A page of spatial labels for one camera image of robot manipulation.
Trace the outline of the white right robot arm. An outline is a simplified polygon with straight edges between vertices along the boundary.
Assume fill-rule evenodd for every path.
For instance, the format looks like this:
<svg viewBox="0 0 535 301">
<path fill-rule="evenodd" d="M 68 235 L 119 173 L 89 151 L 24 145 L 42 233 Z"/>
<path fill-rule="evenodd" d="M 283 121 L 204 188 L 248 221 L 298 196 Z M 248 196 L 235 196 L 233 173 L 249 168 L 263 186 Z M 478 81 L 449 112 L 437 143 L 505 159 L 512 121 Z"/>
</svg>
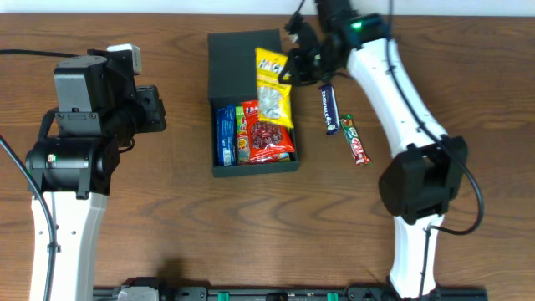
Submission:
<svg viewBox="0 0 535 301">
<path fill-rule="evenodd" d="M 285 26 L 297 44 L 288 51 L 286 81 L 293 86 L 326 83 L 346 69 L 364 91 L 392 157 L 379 179 L 381 200 L 395 224 L 390 290 L 398 300 L 431 300 L 437 294 L 437 236 L 467 174 L 466 142 L 449 137 L 423 103 L 401 62 L 391 18 L 361 15 L 348 1 L 317 1 L 315 6 L 323 39 L 299 11 Z"/>
</svg>

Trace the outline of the red KitKat bar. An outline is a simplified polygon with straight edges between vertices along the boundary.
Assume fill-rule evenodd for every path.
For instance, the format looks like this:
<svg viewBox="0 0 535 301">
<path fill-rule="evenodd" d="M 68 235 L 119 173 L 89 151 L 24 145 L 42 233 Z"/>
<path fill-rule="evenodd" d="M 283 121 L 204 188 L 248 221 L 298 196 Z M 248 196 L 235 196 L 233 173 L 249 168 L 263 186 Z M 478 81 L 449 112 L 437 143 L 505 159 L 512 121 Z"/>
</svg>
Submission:
<svg viewBox="0 0 535 301">
<path fill-rule="evenodd" d="M 353 116 L 352 115 L 342 115 L 340 117 L 340 123 L 344 130 L 344 136 L 349 143 L 352 156 L 355 161 L 355 165 L 370 165 L 372 160 L 367 156 L 362 142 L 359 138 L 359 133 L 356 130 Z"/>
</svg>

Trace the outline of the red dried fruit bag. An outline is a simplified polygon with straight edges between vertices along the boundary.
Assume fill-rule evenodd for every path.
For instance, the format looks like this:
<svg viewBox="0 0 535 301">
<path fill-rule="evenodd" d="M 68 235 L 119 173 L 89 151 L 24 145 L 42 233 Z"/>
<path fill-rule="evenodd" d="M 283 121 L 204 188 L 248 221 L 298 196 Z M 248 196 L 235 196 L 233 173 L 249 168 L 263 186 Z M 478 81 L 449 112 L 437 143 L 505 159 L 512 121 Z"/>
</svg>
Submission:
<svg viewBox="0 0 535 301">
<path fill-rule="evenodd" d="M 249 161 L 260 161 L 281 153 L 295 152 L 286 127 L 260 120 L 257 100 L 242 102 L 242 108 L 247 122 Z"/>
</svg>

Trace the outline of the blue cookie packet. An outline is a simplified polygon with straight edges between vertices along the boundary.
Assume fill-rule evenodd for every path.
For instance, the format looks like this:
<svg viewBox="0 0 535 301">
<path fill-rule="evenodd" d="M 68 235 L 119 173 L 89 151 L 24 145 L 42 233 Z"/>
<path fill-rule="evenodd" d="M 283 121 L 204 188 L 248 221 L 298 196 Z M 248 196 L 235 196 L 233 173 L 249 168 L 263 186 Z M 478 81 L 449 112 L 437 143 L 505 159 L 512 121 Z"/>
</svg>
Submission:
<svg viewBox="0 0 535 301">
<path fill-rule="evenodd" d="M 220 166 L 234 166 L 236 137 L 236 107 L 228 105 L 217 110 L 217 155 Z"/>
</svg>

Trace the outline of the yellow sunflower seed bag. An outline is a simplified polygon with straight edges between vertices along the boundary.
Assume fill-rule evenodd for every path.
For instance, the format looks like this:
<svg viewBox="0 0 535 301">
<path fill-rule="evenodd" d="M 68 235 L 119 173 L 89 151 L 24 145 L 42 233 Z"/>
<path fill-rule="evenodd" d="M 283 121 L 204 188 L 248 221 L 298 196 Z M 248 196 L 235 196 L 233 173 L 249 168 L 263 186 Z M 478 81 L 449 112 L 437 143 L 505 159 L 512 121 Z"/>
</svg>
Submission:
<svg viewBox="0 0 535 301">
<path fill-rule="evenodd" d="M 281 84 L 279 76 L 288 79 L 283 72 L 288 61 L 284 54 L 265 48 L 256 48 L 257 100 L 260 121 L 293 128 L 290 84 Z"/>
</svg>

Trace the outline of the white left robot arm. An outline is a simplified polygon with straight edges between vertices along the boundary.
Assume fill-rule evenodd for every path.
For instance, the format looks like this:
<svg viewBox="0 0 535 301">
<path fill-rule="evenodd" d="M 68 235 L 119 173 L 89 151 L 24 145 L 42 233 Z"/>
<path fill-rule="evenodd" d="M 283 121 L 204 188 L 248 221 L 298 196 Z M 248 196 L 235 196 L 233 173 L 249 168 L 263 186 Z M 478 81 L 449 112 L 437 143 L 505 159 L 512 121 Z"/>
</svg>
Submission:
<svg viewBox="0 0 535 301">
<path fill-rule="evenodd" d="M 120 152 L 137 134 L 162 132 L 166 112 L 154 85 L 138 86 L 140 49 L 91 49 L 57 64 L 58 107 L 42 121 L 26 168 L 32 200 L 32 300 L 90 300 L 99 229 Z"/>
</svg>

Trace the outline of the purple Dairy Milk bar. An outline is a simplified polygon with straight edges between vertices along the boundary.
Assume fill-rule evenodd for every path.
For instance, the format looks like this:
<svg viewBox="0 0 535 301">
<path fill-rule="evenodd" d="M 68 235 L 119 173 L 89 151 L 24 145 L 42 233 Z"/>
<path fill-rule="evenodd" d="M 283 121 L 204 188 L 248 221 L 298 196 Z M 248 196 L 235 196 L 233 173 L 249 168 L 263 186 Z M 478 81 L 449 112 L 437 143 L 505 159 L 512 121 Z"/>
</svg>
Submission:
<svg viewBox="0 0 535 301">
<path fill-rule="evenodd" d="M 326 124 L 326 135 L 334 135 L 339 131 L 339 112 L 335 98 L 334 87 L 324 84 L 319 87 Z"/>
</svg>

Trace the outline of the Haribo gummy bag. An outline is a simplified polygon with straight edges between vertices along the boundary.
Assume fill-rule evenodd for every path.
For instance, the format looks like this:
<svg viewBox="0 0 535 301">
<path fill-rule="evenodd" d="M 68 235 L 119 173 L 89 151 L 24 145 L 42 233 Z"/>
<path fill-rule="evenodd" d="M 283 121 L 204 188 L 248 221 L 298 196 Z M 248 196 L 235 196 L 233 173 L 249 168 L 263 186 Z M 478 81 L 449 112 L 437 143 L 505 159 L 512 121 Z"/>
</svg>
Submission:
<svg viewBox="0 0 535 301">
<path fill-rule="evenodd" d="M 250 146 L 247 136 L 247 120 L 241 106 L 236 107 L 236 122 L 237 122 L 237 164 L 261 164 L 272 163 L 277 161 L 289 161 L 290 156 L 287 152 L 279 153 L 270 156 L 263 156 L 257 159 L 250 159 Z"/>
</svg>

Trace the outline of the dark green gift box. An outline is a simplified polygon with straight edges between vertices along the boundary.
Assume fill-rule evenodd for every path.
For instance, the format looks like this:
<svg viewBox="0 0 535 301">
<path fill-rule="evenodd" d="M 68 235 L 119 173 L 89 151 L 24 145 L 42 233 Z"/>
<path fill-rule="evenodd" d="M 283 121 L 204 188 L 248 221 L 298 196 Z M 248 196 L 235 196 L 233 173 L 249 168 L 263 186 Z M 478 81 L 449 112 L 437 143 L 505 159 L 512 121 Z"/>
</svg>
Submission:
<svg viewBox="0 0 535 301">
<path fill-rule="evenodd" d="M 222 166 L 218 162 L 217 110 L 228 105 L 239 106 L 253 100 L 256 91 L 256 48 L 280 53 L 282 44 L 277 29 L 234 33 L 210 33 L 208 42 L 208 103 L 211 116 L 212 172 L 214 177 L 251 176 L 296 171 L 298 153 L 288 161 L 256 165 Z"/>
</svg>

